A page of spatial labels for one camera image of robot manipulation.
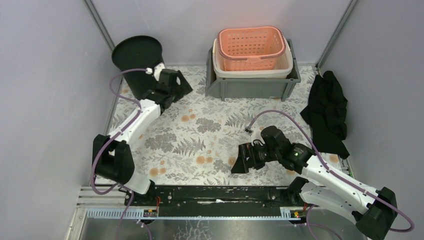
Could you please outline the pink perforated plastic basket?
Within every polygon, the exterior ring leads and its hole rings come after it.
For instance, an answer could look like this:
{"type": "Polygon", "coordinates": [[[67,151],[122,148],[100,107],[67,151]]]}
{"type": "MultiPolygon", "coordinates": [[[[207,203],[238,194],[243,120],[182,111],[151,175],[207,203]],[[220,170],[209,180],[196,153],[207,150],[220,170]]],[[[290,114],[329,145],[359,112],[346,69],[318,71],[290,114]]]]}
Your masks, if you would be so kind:
{"type": "Polygon", "coordinates": [[[227,28],[217,34],[217,50],[225,71],[272,70],[287,50],[274,26],[227,28]]]}

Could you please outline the large black cylindrical container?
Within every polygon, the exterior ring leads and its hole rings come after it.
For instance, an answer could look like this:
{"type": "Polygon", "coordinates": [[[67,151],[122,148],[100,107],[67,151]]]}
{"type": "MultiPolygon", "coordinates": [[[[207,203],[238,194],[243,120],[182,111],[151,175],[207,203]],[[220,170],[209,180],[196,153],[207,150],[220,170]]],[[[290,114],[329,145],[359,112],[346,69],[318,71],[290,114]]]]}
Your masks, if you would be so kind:
{"type": "MultiPolygon", "coordinates": [[[[111,59],[122,72],[130,69],[154,69],[164,62],[162,52],[162,45],[156,38],[138,35],[118,43],[112,51],[111,59]]],[[[127,72],[123,77],[137,100],[141,100],[142,95],[157,82],[152,74],[144,71],[127,72]]]]}

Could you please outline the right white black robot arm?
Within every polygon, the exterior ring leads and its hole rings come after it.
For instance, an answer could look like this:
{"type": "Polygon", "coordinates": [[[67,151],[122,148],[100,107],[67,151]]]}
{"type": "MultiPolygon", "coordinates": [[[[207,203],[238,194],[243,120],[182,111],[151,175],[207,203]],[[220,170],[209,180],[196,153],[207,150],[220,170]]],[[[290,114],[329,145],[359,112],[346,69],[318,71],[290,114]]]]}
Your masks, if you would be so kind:
{"type": "Polygon", "coordinates": [[[387,187],[366,185],[331,165],[324,166],[311,148],[291,143],[274,125],[259,134],[253,132],[250,142],[238,146],[231,173],[247,174],[273,161],[299,174],[286,193],[291,205],[318,205],[346,218],[372,240],[386,237],[398,215],[388,206],[397,206],[395,193],[387,187]]]}

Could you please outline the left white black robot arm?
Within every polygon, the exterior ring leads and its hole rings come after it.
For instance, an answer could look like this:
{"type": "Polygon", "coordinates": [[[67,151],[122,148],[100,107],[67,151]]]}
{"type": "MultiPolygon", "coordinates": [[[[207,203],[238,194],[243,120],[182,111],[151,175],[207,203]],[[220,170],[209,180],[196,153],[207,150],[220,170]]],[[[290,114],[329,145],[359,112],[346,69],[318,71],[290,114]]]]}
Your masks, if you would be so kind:
{"type": "Polygon", "coordinates": [[[181,71],[165,68],[162,64],[154,69],[142,68],[140,71],[153,76],[155,82],[142,93],[140,100],[113,91],[117,97],[133,102],[136,108],[116,129],[94,138],[90,184],[95,185],[96,177],[114,181],[115,185],[136,193],[136,199],[148,206],[155,200],[155,192],[151,189],[154,183],[136,171],[131,145],[171,104],[191,93],[193,89],[181,71]]]}

